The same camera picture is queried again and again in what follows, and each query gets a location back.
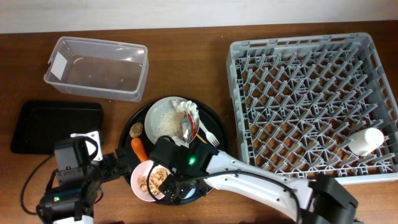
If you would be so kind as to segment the peanut shells pile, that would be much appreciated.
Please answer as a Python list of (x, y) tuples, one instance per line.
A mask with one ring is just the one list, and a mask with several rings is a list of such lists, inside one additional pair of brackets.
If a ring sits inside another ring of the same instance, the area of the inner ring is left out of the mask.
[[(165, 168), (158, 168), (154, 173), (150, 174), (149, 177), (149, 190), (152, 193), (152, 195), (156, 196), (160, 194), (159, 187), (160, 185), (166, 180), (168, 177), (169, 172)], [(146, 175), (140, 175), (137, 180), (137, 184), (139, 188), (146, 194), (148, 193), (147, 189), (147, 176)]]

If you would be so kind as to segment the pink bowl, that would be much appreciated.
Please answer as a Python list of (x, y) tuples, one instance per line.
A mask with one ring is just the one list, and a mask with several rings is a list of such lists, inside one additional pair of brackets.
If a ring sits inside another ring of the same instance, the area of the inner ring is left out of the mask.
[[(158, 166), (154, 167), (154, 168), (152, 169), (151, 172), (149, 172), (153, 165), (154, 165), (154, 162), (153, 162), (153, 161), (141, 162), (141, 163), (133, 170), (132, 175), (131, 175), (131, 181), (130, 181), (130, 183), (131, 183), (131, 188), (132, 188), (133, 192), (135, 193), (135, 195), (136, 195), (137, 197), (139, 197), (141, 200), (146, 201), (146, 202), (155, 202), (155, 200), (150, 196), (150, 194), (144, 193), (144, 192), (139, 188), (139, 186), (138, 186), (138, 184), (137, 184), (137, 180), (138, 180), (138, 177), (139, 177), (140, 175), (150, 176), (150, 174), (151, 174), (151, 173), (154, 173), (154, 172), (156, 171), (156, 169), (158, 169), (158, 168), (165, 168), (165, 167), (163, 167), (163, 166), (161, 166), (161, 165), (158, 165)], [(154, 196), (154, 197), (155, 197), (156, 199), (159, 200), (159, 199), (162, 199), (162, 198), (164, 197), (164, 195), (163, 195), (162, 193), (160, 193), (160, 194), (158, 194), (158, 195), (156, 195), (156, 196)]]

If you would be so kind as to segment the orange carrot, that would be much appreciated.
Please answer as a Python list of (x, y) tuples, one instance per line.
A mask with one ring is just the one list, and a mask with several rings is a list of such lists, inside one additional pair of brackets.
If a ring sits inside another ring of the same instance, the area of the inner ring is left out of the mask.
[(131, 147), (141, 162), (145, 162), (145, 161), (149, 160), (149, 158), (146, 154), (146, 151), (144, 149), (144, 145), (139, 138), (133, 138), (131, 140)]

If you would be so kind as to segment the red foil snack wrapper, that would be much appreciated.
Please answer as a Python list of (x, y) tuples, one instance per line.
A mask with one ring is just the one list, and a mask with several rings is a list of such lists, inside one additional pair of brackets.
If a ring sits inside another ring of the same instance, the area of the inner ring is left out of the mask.
[(189, 113), (184, 114), (180, 122), (180, 130), (184, 142), (191, 143), (196, 138), (198, 133), (197, 124)]

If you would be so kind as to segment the white tissue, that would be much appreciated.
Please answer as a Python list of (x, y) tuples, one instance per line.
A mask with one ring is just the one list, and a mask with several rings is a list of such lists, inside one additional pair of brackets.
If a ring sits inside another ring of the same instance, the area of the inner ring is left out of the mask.
[(190, 100), (172, 100), (172, 105), (177, 112), (190, 114), (194, 122), (197, 122), (199, 120), (199, 111), (196, 103)]

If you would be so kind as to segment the white cup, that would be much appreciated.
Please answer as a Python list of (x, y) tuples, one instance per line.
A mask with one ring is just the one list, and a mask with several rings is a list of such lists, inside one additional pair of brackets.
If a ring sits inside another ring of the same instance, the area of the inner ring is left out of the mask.
[(367, 156), (384, 142), (382, 131), (377, 128), (366, 128), (353, 133), (348, 144), (350, 151), (357, 156)]

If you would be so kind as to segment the light blue cup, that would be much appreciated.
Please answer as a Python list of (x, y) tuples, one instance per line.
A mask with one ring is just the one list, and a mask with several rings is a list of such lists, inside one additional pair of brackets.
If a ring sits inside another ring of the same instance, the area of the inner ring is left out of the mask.
[(188, 199), (190, 198), (196, 191), (196, 188), (184, 187), (180, 190), (178, 197), (180, 199)]

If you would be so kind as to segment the white paper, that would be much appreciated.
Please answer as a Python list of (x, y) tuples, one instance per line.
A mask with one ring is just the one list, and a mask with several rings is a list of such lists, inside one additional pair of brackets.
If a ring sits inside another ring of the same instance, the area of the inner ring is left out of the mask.
[(186, 147), (186, 148), (189, 148), (189, 143), (187, 143), (187, 142), (181, 140), (180, 138), (178, 138), (178, 137), (176, 137), (176, 136), (173, 136), (173, 137), (172, 137), (172, 140), (174, 141), (174, 143), (175, 143), (177, 146), (184, 146), (184, 147)]

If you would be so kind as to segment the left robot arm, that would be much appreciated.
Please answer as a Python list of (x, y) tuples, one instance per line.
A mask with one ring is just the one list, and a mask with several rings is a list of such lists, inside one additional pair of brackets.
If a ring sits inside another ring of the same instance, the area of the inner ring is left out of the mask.
[(100, 142), (90, 135), (55, 143), (58, 168), (52, 172), (45, 194), (36, 206), (43, 223), (93, 223), (94, 204), (101, 185), (128, 175), (126, 153), (117, 149), (98, 159)]

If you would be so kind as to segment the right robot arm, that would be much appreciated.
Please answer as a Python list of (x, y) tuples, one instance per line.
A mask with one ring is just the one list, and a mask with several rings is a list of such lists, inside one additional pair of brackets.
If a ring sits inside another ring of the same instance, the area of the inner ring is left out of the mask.
[(163, 189), (171, 202), (184, 187), (208, 186), (261, 202), (296, 223), (355, 221), (358, 201), (329, 175), (320, 174), (315, 180), (284, 177), (245, 164), (200, 141), (185, 147), (159, 138), (149, 158), (175, 177)]

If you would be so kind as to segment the grey dishwasher rack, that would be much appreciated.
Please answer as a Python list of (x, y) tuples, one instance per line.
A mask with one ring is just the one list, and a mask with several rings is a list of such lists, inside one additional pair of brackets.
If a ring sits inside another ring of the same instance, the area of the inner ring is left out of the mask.
[[(242, 162), (341, 184), (397, 179), (397, 103), (369, 34), (237, 41), (226, 69)], [(349, 137), (366, 128), (384, 142), (357, 156)]]

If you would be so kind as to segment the wooden chopstick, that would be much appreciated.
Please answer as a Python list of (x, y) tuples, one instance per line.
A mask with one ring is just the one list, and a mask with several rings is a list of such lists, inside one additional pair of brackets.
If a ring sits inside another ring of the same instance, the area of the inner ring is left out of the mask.
[(207, 144), (207, 142), (206, 142), (199, 134), (197, 134), (197, 138), (198, 138), (201, 142)]

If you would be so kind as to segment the white plastic fork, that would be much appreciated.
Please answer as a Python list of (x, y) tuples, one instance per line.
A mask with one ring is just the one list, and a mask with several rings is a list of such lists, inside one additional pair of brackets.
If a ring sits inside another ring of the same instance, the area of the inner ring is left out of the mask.
[(204, 140), (207, 143), (211, 144), (214, 147), (217, 147), (220, 145), (220, 142), (218, 141), (216, 136), (205, 127), (205, 125), (203, 124), (202, 121), (200, 121), (200, 123), (199, 123), (199, 128), (203, 131), (203, 133), (205, 135)]

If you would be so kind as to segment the round black tray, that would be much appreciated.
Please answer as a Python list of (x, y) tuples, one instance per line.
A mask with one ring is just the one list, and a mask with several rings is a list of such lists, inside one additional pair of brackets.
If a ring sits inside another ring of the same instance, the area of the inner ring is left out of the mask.
[[(211, 131), (220, 142), (220, 145), (217, 147), (219, 150), (225, 151), (227, 154), (231, 155), (231, 148), (229, 146), (229, 137), (228, 130), (226, 126), (223, 124), (221, 118), (218, 114), (213, 111), (206, 104), (194, 100), (192, 98), (188, 98), (188, 100), (192, 100), (197, 104), (200, 118), (204, 122), (206, 128)], [(135, 123), (144, 123), (146, 114), (148, 113), (150, 107), (156, 102), (152, 101), (149, 104), (143, 106), (140, 110), (138, 110), (134, 115), (131, 116), (129, 121), (126, 123), (124, 129), (122, 130), (121, 137), (119, 138), (118, 148), (116, 149), (116, 155), (118, 157), (126, 156), (127, 164), (130, 167), (130, 173), (125, 175), (124, 178), (126, 182), (131, 184), (131, 174), (132, 171), (141, 163), (134, 151), (131, 148), (131, 137), (129, 135), (129, 130), (131, 126)], [(177, 198), (174, 202), (155, 202), (159, 205), (185, 205), (188, 203), (192, 203), (196, 200), (202, 198), (199, 190), (195, 190), (190, 197), (187, 198)]]

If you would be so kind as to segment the clear plastic bin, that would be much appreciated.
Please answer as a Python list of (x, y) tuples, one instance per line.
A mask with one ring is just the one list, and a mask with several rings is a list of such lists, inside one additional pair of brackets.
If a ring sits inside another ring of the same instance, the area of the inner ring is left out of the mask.
[(61, 37), (44, 81), (61, 93), (140, 102), (149, 71), (144, 45)]

